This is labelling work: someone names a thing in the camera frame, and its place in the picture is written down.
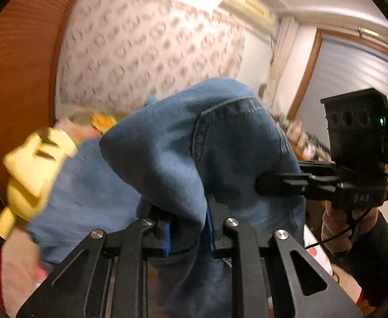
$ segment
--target blue jeans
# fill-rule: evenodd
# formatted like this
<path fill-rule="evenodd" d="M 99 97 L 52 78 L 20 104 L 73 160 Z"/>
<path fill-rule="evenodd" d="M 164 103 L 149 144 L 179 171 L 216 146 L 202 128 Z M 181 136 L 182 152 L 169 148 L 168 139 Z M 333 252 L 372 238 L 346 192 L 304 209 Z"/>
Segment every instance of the blue jeans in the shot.
<path fill-rule="evenodd" d="M 85 141 L 65 160 L 47 206 L 26 228 L 49 272 L 93 229 L 119 231 L 137 220 L 141 196 L 106 164 L 98 142 Z"/>
<path fill-rule="evenodd" d="M 209 79 L 125 118 L 100 140 L 103 158 L 150 204 L 178 217 L 169 259 L 153 259 L 170 316 L 231 317 L 231 269 L 213 259 L 204 231 L 211 190 L 235 218 L 256 229 L 285 229 L 303 244 L 305 199 L 261 197 L 257 176 L 298 173 L 282 131 L 253 92 Z"/>

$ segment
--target black cable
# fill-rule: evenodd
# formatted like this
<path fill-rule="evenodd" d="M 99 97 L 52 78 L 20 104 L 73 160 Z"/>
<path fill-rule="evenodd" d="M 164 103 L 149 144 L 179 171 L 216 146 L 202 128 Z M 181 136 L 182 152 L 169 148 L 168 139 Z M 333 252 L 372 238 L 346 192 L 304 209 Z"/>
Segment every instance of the black cable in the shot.
<path fill-rule="evenodd" d="M 360 218 L 358 218 L 356 220 L 356 226 L 369 214 L 369 212 L 371 210 L 372 210 L 372 208 L 369 208 Z M 330 238 L 324 239 L 321 242 L 317 242 L 317 243 L 314 243 L 312 245 L 309 245 L 309 246 L 305 247 L 305 249 L 307 250 L 309 248 L 314 248 L 315 246 L 324 245 L 327 242 L 333 241 L 334 239 L 337 239 L 337 238 L 341 237 L 342 235 L 344 235 L 345 233 L 347 233 L 348 231 L 351 231 L 351 230 L 352 230 L 352 226 L 349 226 L 346 229 L 342 230 L 340 233 L 337 233 L 336 235 L 333 235 Z"/>
<path fill-rule="evenodd" d="M 369 208 L 365 214 L 363 214 L 360 218 L 358 218 L 358 220 L 356 221 L 356 226 L 369 214 L 369 212 L 372 210 L 372 208 Z M 352 230 L 352 226 L 349 226 L 347 227 L 346 229 L 344 229 L 343 231 L 341 231 L 340 233 L 337 233 L 336 235 L 333 235 L 332 237 L 330 238 L 327 238 L 321 242 L 317 242 L 317 243 L 314 243 L 312 245 L 309 245 L 307 247 L 305 247 L 305 249 L 309 249 L 309 248 L 314 248 L 315 246 L 319 246 L 319 245 L 324 245 L 326 244 L 327 242 L 330 242 L 330 241 L 333 241 L 334 239 L 337 239 L 339 237 L 341 237 L 342 235 L 344 235 L 345 233 L 347 233 L 348 231 L 351 231 Z"/>

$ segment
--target denim seam stitching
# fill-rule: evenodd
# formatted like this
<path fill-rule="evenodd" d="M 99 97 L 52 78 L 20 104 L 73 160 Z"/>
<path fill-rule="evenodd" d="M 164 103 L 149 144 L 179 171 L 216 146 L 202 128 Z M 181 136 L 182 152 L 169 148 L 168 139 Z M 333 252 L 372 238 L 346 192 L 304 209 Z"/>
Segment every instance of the denim seam stitching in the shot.
<path fill-rule="evenodd" d="M 247 101 L 247 100 L 252 100 L 253 98 L 249 97 L 249 98 L 243 98 L 243 99 L 240 99 L 240 100 L 237 100 L 237 101 Z M 207 138 L 207 133 L 208 133 L 208 130 L 210 128 L 210 126 L 214 123 L 217 123 L 217 122 L 221 122 L 222 120 L 225 120 L 227 118 L 230 118 L 230 117 L 236 117 L 236 116 L 240 116 L 240 115 L 247 115 L 249 113 L 253 113 L 253 112 L 257 112 L 257 111 L 262 111 L 264 110 L 263 107 L 260 107 L 260 108 L 253 108 L 253 109 L 250 109 L 250 110 L 247 110 L 247 111 L 242 111 L 242 112 L 238 112 L 238 113 L 234 113 L 232 115 L 227 115 L 227 116 L 224 116 L 222 118 L 219 118 L 218 120 L 215 120 L 215 121 L 211 121 L 211 122 L 206 122 L 207 126 L 205 128 L 205 130 L 202 132 L 202 134 L 204 134 L 204 137 L 203 137 L 203 140 L 201 143 L 198 143 L 198 142 L 194 142 L 193 145 L 193 153 L 194 153 L 194 160 L 195 160 L 195 163 L 196 163 L 196 166 L 198 166 L 201 162 L 201 157 L 203 155 L 203 151 L 198 151 L 198 148 L 201 147 L 203 148 L 204 144 L 205 144 L 205 141 L 206 141 L 206 138 Z"/>

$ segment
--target human hand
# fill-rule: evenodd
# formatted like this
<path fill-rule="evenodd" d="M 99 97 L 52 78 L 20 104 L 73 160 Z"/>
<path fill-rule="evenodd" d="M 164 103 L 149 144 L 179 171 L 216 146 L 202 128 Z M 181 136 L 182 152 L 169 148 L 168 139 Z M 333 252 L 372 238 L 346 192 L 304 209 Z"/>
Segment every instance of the human hand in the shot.
<path fill-rule="evenodd" d="M 356 209 L 352 211 L 354 220 L 358 220 L 367 209 Z M 378 218 L 378 208 L 372 208 L 368 215 L 359 224 L 360 235 L 369 233 L 375 226 Z M 322 217 L 322 240 L 331 238 L 340 233 L 348 227 L 347 215 L 342 210 L 335 210 L 331 207 L 331 202 L 325 201 L 325 213 Z M 326 248 L 332 253 L 349 251 L 352 248 L 352 243 L 349 237 L 352 235 L 351 231 L 344 233 L 330 242 L 325 243 Z"/>

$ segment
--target wooden window frame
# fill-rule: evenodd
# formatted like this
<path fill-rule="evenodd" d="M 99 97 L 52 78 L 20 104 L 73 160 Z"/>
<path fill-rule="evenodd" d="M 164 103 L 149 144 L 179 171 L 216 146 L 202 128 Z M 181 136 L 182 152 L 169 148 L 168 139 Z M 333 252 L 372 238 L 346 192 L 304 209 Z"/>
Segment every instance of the wooden window frame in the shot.
<path fill-rule="evenodd" d="M 307 63 L 302 81 L 300 83 L 299 89 L 297 90 L 296 96 L 294 97 L 293 103 L 291 104 L 290 111 L 288 112 L 287 118 L 289 120 L 294 120 L 297 111 L 300 108 L 300 105 L 303 101 L 303 98 L 306 94 L 306 90 L 309 86 L 310 79 L 312 78 L 313 71 L 315 69 L 316 61 L 318 60 L 319 52 L 321 50 L 321 45 L 322 45 L 322 34 L 327 34 L 327 35 L 332 35 L 332 36 L 337 36 L 345 39 L 349 39 L 351 41 L 369 46 L 375 50 L 378 50 L 382 52 L 383 54 L 388 55 L 388 48 L 385 46 L 373 42 L 369 39 L 364 39 L 360 36 L 352 35 L 349 33 L 344 33 L 340 31 L 334 31 L 334 30 L 328 30 L 328 29 L 317 29 L 316 30 L 316 35 L 315 35 L 315 40 L 313 42 L 312 50 L 309 56 L 309 61 Z"/>

